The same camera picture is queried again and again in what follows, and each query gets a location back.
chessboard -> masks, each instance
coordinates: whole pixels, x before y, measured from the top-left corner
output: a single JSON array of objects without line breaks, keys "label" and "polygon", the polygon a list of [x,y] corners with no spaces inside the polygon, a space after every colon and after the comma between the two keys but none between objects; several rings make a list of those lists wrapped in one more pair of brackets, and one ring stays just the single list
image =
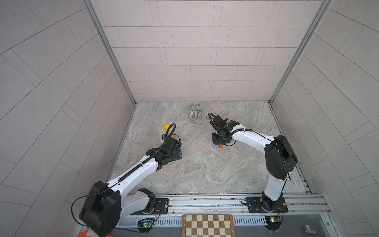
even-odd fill
[{"label": "chessboard", "polygon": [[184,215],[182,237],[235,237],[232,215]]}]

robotic arm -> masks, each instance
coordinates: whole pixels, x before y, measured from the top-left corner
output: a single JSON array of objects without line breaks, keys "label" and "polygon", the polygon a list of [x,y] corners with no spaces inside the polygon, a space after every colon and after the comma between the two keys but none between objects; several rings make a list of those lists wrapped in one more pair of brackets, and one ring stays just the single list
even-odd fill
[{"label": "robotic arm", "polygon": [[270,177],[259,204],[266,212],[276,211],[283,204],[283,188],[287,177],[298,161],[287,139],[282,135],[262,135],[236,121],[222,119],[212,113],[208,117],[216,130],[216,133],[212,133],[213,144],[227,145],[231,140],[241,141],[265,155]]},{"label": "robotic arm", "polygon": [[180,139],[177,140],[172,137],[175,128],[176,125],[171,124],[166,134],[162,135],[164,140],[162,145],[159,148],[148,150],[137,164],[122,175],[107,183],[98,181],[92,186],[79,218],[99,237],[107,236],[121,217],[136,211],[142,211],[146,214],[153,211],[155,195],[151,191],[141,188],[133,195],[128,194],[144,178],[169,162],[182,158]]}]

mug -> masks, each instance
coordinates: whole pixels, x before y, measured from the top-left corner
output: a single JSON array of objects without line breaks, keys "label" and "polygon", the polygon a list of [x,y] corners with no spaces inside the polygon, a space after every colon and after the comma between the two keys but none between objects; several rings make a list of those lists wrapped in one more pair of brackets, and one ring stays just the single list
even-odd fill
[{"label": "mug", "polygon": [[197,118],[201,115],[201,106],[199,104],[192,104],[189,107],[189,117],[190,118]]}]

stone surface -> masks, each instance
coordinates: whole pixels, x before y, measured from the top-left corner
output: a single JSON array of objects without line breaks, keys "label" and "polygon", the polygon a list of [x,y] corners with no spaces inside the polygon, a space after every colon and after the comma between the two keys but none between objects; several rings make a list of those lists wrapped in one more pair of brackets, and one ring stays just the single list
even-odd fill
[{"label": "stone surface", "polygon": [[[263,134],[276,136],[278,126],[267,102],[198,102],[199,118],[189,118],[192,102],[138,102],[112,177],[125,172],[147,150],[161,144],[165,124],[176,123],[175,134],[182,142],[183,158],[170,162],[145,178],[132,192],[147,188],[154,193],[261,193],[269,172],[265,157],[254,148],[236,142],[231,147],[213,148],[214,129],[208,112],[240,122]],[[284,188],[286,193],[305,192],[295,169]]]}]

white wall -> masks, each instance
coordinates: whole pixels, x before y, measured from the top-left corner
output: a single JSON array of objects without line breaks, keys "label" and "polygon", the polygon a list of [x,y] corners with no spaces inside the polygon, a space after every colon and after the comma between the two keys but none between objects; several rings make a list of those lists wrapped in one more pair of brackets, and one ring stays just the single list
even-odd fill
[{"label": "white wall", "polygon": [[0,235],[73,236],[131,106],[80,0],[0,1]]},{"label": "white wall", "polygon": [[91,2],[139,101],[268,100],[321,4]]},{"label": "white wall", "polygon": [[378,12],[335,0],[273,103],[345,237],[379,235]]}]

